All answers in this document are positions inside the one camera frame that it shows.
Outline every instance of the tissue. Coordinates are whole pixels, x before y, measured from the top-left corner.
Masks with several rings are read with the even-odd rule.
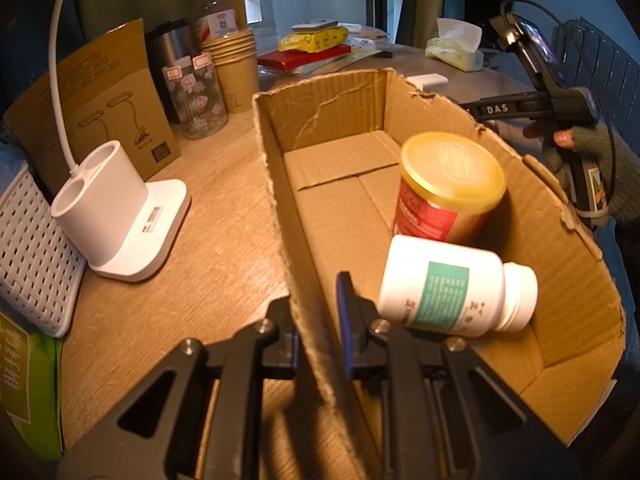
[[[438,18],[438,38],[427,42],[424,51],[428,57],[437,58],[464,72],[482,69],[484,55],[478,50],[482,29],[467,22]]]

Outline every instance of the white cable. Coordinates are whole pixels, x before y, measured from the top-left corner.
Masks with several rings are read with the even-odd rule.
[[[62,116],[62,104],[60,103],[60,90],[58,89],[58,61],[56,59],[56,43],[58,42],[58,22],[62,11],[62,2],[56,0],[53,4],[53,15],[51,16],[51,28],[49,30],[49,88],[51,92],[51,104],[53,105],[53,115],[56,118],[56,127],[60,137],[60,146],[65,155],[66,164],[69,167],[71,176],[76,176],[78,165],[74,160],[69,147],[69,140],[66,138],[65,120]]]

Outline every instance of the woven basket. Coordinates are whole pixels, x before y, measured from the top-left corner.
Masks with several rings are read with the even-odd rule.
[[[28,166],[0,198],[0,298],[53,337],[71,323],[85,260],[51,217]]]

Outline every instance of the white bottle cap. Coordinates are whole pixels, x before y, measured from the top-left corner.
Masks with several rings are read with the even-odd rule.
[[[538,280],[533,269],[509,262],[504,269],[504,304],[493,330],[517,332],[530,321],[538,301]]]

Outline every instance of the black cable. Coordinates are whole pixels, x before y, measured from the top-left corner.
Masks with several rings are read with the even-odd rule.
[[[607,124],[607,131],[609,132],[609,142],[610,142],[610,148],[611,148],[611,174],[610,174],[610,180],[609,180],[610,186],[609,186],[609,189],[607,190],[607,202],[611,202],[611,199],[613,198],[613,190],[616,187],[616,141],[613,136],[613,130],[611,127],[611,120],[609,119],[609,114],[607,114],[607,110],[604,107],[604,99],[602,98],[602,94],[600,93],[600,89],[598,88],[598,85],[596,83],[596,76],[593,73],[593,70],[591,69],[591,67],[589,66],[589,63],[587,62],[587,57],[585,56],[580,44],[578,44],[578,41],[573,37],[569,29],[566,28],[566,25],[563,22],[561,22],[558,18],[556,18],[556,16],[550,10],[545,9],[545,7],[543,7],[539,3],[534,2],[532,0],[503,0],[500,3],[500,14],[502,15],[502,19],[504,20],[504,25],[507,27],[507,29],[511,28],[511,24],[509,23],[509,20],[507,20],[507,6],[515,2],[521,2],[523,4],[529,4],[534,7],[537,7],[538,9],[545,12],[550,18],[552,18],[558,24],[558,26],[562,28],[562,30],[564,30],[564,33],[569,38],[571,38],[571,41],[574,42],[575,47],[578,49],[578,54],[580,54],[580,59],[583,61],[585,67],[587,67],[587,71],[589,72],[589,78],[593,83],[593,89],[595,90],[596,97],[598,98],[598,105],[600,106],[600,110],[604,115],[604,120],[605,120],[605,123]]]

